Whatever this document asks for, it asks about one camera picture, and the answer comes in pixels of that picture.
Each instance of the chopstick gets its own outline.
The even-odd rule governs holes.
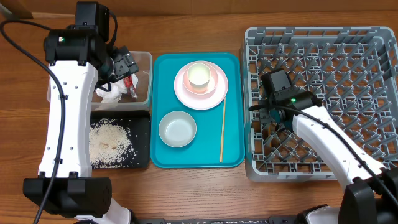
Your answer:
[[[223,110],[223,128],[221,129],[221,152],[220,152],[220,162],[223,162],[223,148],[224,148],[224,125],[225,125],[225,103],[226,103],[226,97],[224,98],[224,110]]]

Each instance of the wooden table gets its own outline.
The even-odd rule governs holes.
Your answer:
[[[73,19],[35,20],[53,28]],[[244,31],[255,26],[389,26],[398,34],[397,11],[308,12],[224,16],[120,17],[116,45],[148,51],[154,60],[169,52],[231,52],[239,57]],[[44,61],[36,27],[7,25],[9,35]],[[25,177],[36,177],[43,156],[49,76],[0,38],[0,223],[32,223],[37,206],[22,194]],[[112,180],[113,197],[139,218],[261,218],[294,215],[327,203],[339,206],[337,181],[258,183],[234,169],[96,170]],[[40,223],[73,223],[44,213]]]

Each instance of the teal tray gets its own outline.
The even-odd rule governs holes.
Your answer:
[[[224,127],[223,162],[220,163],[223,102],[209,110],[183,105],[174,92],[174,78],[186,64],[205,60],[218,65],[228,78]],[[229,53],[165,54],[155,62],[150,157],[161,168],[235,167],[244,158],[243,99],[239,61]],[[184,111],[197,124],[197,133],[187,146],[173,148],[159,136],[160,120],[169,112]]]

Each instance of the clear plastic container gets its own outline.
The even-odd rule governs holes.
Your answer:
[[[149,52],[131,51],[132,57],[136,61],[139,71],[136,73],[138,83],[136,86],[137,98],[133,98],[130,93],[123,94],[117,103],[101,103],[102,97],[95,92],[91,103],[91,110],[102,111],[133,111],[150,110],[152,99],[152,55]],[[47,92],[47,99],[50,101],[50,85]]]

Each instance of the gray dish rack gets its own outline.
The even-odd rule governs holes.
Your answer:
[[[317,153],[268,112],[259,77],[284,68],[335,122],[388,168],[398,166],[397,42],[388,27],[252,27],[242,50],[246,175],[253,181],[333,180]]]

